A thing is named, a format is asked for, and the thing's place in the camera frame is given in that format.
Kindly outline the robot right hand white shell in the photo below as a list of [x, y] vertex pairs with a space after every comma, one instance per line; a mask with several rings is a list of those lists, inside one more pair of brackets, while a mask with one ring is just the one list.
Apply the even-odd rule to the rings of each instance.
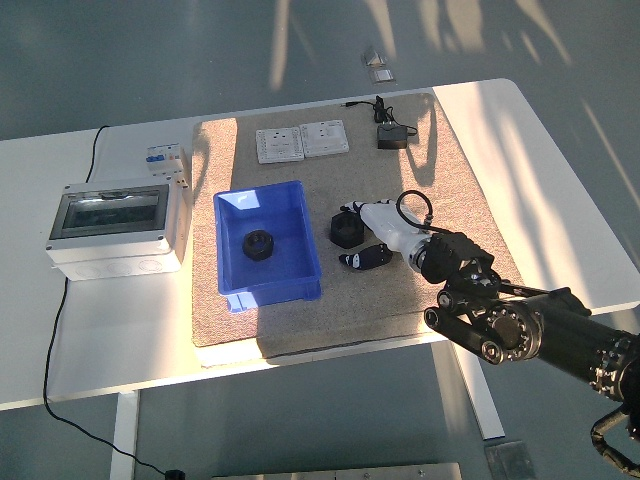
[[355, 214], [379, 240], [378, 244], [352, 253], [342, 254], [339, 261], [352, 269], [365, 271], [388, 264], [395, 253], [415, 272], [421, 271], [431, 235], [417, 223], [413, 212], [398, 201], [376, 203], [352, 202], [342, 212]]

